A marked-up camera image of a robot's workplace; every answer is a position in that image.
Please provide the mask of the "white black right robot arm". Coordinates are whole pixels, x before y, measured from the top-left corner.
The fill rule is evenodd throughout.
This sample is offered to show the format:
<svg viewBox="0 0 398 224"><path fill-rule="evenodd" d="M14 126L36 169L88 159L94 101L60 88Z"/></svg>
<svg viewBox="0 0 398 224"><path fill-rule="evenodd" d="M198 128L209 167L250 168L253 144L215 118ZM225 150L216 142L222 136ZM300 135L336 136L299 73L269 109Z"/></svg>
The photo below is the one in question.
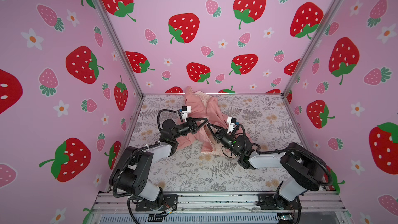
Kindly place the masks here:
<svg viewBox="0 0 398 224"><path fill-rule="evenodd" d="M280 183L275 199L292 202L307 191L318 191L320 187L333 183L326 163L297 143L290 143L284 149L262 151L259 144L250 141L241 124L235 125L231 131L211 123L207 126L214 140L222 145L222 150L229 150L243 169L285 169L289 178Z"/></svg>

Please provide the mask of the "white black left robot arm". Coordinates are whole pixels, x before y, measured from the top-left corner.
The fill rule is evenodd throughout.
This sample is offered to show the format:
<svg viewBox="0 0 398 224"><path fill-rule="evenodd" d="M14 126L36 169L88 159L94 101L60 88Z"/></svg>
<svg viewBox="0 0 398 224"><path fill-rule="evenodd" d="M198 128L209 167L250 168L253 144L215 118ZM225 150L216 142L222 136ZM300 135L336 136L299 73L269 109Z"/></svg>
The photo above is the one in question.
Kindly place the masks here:
<svg viewBox="0 0 398 224"><path fill-rule="evenodd" d="M188 117L185 122L176 124L167 119L162 123L159 140L154 144L141 148L127 147L109 179L113 196L161 204L163 189L148 181L152 165L172 156L179 146L177 139L198 133L207 121L207 118Z"/></svg>

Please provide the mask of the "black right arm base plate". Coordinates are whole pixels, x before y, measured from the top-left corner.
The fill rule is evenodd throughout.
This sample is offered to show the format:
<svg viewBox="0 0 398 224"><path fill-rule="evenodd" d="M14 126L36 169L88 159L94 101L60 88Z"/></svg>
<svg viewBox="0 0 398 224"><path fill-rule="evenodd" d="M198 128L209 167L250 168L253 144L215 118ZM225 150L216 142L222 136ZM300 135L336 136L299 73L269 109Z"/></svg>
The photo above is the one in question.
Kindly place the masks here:
<svg viewBox="0 0 398 224"><path fill-rule="evenodd" d="M299 197L289 202L281 196L275 196L274 194L258 194L256 206L259 206L261 210L291 211L302 209Z"/></svg>

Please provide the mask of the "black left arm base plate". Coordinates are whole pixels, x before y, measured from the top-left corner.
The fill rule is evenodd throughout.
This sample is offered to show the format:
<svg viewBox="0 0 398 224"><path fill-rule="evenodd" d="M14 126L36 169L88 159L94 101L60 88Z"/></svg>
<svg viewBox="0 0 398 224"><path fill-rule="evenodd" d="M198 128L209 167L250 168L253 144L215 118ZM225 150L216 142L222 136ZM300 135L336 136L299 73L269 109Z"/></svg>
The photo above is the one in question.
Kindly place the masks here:
<svg viewBox="0 0 398 224"><path fill-rule="evenodd" d="M137 212L150 211L166 211L167 209L175 210L177 208L178 195L176 194L160 194L155 201L144 199L136 204Z"/></svg>

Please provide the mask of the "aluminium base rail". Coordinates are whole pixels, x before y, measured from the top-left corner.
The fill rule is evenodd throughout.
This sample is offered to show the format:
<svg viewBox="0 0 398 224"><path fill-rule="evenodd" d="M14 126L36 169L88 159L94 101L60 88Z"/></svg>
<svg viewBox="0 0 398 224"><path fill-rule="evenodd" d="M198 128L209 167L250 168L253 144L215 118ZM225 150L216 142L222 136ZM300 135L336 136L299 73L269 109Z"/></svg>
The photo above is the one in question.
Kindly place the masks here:
<svg viewBox="0 0 398 224"><path fill-rule="evenodd" d="M352 224L351 214L333 191L307 192L285 209L266 207L271 192L166 192L176 209L136 211L127 198L99 194L88 224Z"/></svg>

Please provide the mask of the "aluminium frame corner post left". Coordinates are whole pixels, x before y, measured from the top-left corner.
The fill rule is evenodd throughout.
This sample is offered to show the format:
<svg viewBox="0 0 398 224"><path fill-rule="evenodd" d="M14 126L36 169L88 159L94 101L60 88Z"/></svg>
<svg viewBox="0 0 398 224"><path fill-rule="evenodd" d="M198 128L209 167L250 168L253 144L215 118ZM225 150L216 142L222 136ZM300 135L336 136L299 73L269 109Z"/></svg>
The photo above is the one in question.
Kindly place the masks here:
<svg viewBox="0 0 398 224"><path fill-rule="evenodd" d="M117 36L115 28L113 27L110 17L129 17L132 21L136 21L136 19L131 17L131 14L134 11L135 2L134 0L92 0L94 6L106 28L106 31L110 37L110 40L115 47L116 52L121 60L121 63L132 83L138 97L141 99L143 97L143 93L138 85L138 82L134 76L134 70L131 67L129 59L123 50L120 40Z"/></svg>

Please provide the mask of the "aluminium frame corner post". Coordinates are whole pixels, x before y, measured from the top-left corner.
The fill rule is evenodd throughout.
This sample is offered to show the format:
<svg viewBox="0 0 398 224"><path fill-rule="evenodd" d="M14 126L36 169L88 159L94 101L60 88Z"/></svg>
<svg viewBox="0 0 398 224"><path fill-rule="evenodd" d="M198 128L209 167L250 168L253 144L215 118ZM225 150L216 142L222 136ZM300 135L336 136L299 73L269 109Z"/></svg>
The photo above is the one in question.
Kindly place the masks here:
<svg viewBox="0 0 398 224"><path fill-rule="evenodd" d="M289 80L284 92L282 93L283 100L287 100L288 93L292 90L298 76L301 74L302 70L305 68L308 60L311 58L312 54L317 48L318 42L323 38L324 32L326 28L329 26L329 23L333 20L339 8L344 3L344 0L332 0L328 10L325 12L324 17L317 28L315 34L313 35L311 41L309 42L308 46L306 47L300 61Z"/></svg>
<svg viewBox="0 0 398 224"><path fill-rule="evenodd" d="M138 85L138 82L134 76L134 70L131 67L129 59L123 50L120 40L117 36L115 28L113 27L110 17L129 17L132 21L136 21L136 19L131 17L131 14L134 11L135 2L134 0L92 0L94 6L106 28L106 31L110 37L110 40L115 47L116 52L121 60L121 63L132 83L138 97L141 99L143 97L143 93Z"/></svg>

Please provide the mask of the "aluminium frame corner post right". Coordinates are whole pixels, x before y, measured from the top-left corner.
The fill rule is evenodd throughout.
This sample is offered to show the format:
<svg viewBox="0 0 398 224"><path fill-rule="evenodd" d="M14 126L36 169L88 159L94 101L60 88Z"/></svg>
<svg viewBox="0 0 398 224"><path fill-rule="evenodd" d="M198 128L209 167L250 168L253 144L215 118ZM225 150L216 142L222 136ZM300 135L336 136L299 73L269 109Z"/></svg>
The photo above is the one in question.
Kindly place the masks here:
<svg viewBox="0 0 398 224"><path fill-rule="evenodd" d="M284 92L282 93L283 100L287 100L288 93L292 90L298 76L301 74L302 70L305 68L308 60L311 58L312 54L317 48L318 42L323 38L324 32L326 28L329 26L329 23L333 20L339 8L344 3L344 0L332 0L328 10L325 12L324 17L317 28L315 34L313 35L311 41L309 42L308 46L306 47L300 61L289 80Z"/></svg>

